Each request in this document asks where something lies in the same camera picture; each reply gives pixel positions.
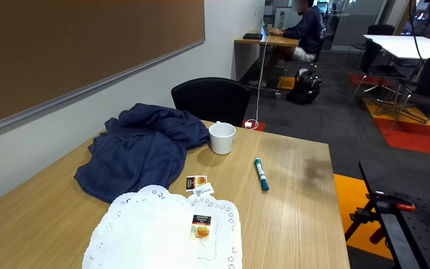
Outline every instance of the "white table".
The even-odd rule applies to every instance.
[[[364,34],[365,38],[380,44],[385,50],[397,58],[419,58],[412,35],[376,35]],[[430,38],[416,35],[416,43],[424,59],[430,58]]]

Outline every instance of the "black bag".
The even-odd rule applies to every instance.
[[[319,76],[307,68],[300,68],[295,73],[294,88],[289,91],[286,98],[298,104],[312,103],[319,94],[319,88]]]

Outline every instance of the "paper cup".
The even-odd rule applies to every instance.
[[[235,128],[231,123],[216,120],[209,126],[210,147],[215,153],[228,153],[232,147]]]

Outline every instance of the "navy blue cloth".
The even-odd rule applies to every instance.
[[[300,38],[298,46],[304,49],[306,53],[316,53],[321,46],[322,28],[321,11],[318,5],[312,5],[303,13],[303,17],[297,25],[283,29],[283,35]]]
[[[83,191],[107,203],[144,185],[168,188],[183,168],[185,150],[209,140],[198,117],[150,104],[135,104],[119,119],[106,120],[106,128],[74,177]]]

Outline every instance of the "white paper doily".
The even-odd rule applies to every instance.
[[[210,215],[206,240],[189,236],[192,215]],[[240,269],[238,212],[212,195],[185,198],[159,185],[116,197],[83,253],[83,269]]]

